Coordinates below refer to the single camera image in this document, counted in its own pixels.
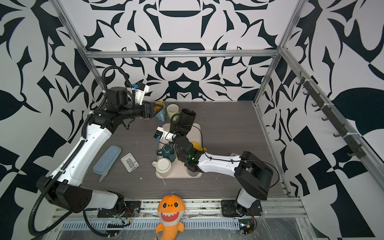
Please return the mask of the black mug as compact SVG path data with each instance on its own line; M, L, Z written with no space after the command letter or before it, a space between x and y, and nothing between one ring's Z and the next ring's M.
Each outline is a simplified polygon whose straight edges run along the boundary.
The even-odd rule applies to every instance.
M191 109L182 109L179 114L174 114L171 117L171 132L174 132L178 129L190 131L195 118L196 118L196 112Z

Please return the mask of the dark green mug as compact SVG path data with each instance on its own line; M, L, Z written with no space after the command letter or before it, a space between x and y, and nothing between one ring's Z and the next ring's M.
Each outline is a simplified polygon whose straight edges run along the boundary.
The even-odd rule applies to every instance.
M157 156L166 158L171 163L176 160L175 149L171 144L165 144L160 150L157 151Z

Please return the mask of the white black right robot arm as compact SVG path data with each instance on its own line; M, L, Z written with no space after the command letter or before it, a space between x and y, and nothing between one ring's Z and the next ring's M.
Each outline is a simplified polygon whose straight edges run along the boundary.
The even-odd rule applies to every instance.
M164 133L163 139L174 146L178 160L189 171L234 177L242 186L236 198L238 209L250 209L256 200L265 201L268 198L273 169L251 152L219 156L200 151L189 141L184 128Z

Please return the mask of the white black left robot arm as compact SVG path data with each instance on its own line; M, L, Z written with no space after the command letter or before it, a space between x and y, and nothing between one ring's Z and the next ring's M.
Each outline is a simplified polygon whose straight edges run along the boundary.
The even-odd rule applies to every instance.
M144 100L150 87L142 82L132 84L124 70L110 66L102 72L103 100L97 109L91 111L82 126L82 135L76 147L49 177L40 177L37 188L41 191L32 207L28 230L32 236L42 236L53 230L72 213L83 213L103 209L110 216L121 219L124 214L124 196L113 191L96 191L82 187L87 170L103 144L119 125L126 130L136 118L155 117L155 103ZM38 231L35 219L43 199L67 210L51 226Z

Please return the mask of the light green mug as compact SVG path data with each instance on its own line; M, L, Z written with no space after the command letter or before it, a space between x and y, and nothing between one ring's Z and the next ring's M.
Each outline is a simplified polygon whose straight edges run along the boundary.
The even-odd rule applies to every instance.
M179 114L179 106L176 105L176 104L168 105L167 106L167 115L168 115L168 118L169 118L170 122L171 122L172 117L175 114Z

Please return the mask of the yellow mug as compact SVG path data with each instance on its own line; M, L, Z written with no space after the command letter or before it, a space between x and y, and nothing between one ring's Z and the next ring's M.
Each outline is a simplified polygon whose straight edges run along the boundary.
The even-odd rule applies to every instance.
M199 143L192 142L192 144L193 144L194 149L196 149L198 151L201 151L201 152L206 152L207 151L207 149L206 148L202 148Z

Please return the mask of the blue butterfly mug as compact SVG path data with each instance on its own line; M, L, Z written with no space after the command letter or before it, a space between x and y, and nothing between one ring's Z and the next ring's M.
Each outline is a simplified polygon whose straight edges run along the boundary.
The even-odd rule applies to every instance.
M155 106L155 111L157 112L155 118L164 123L166 121L166 118L167 118L167 113L166 113L166 107L165 107L165 104L164 103L161 103L161 102L157 102L156 103L156 106Z

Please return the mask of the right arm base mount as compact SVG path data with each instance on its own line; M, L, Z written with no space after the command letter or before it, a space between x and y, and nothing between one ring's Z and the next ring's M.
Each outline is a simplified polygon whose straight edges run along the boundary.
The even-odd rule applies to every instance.
M239 205L236 200L221 200L222 215L227 218L243 216L261 216L263 209L261 202L256 200L249 209Z

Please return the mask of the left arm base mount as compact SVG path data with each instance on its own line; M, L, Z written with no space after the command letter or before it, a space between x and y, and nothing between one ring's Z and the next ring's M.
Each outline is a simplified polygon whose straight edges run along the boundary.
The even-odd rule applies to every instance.
M117 209L100 209L98 218L113 218L119 215L122 218L131 218L140 213L141 201L124 201Z

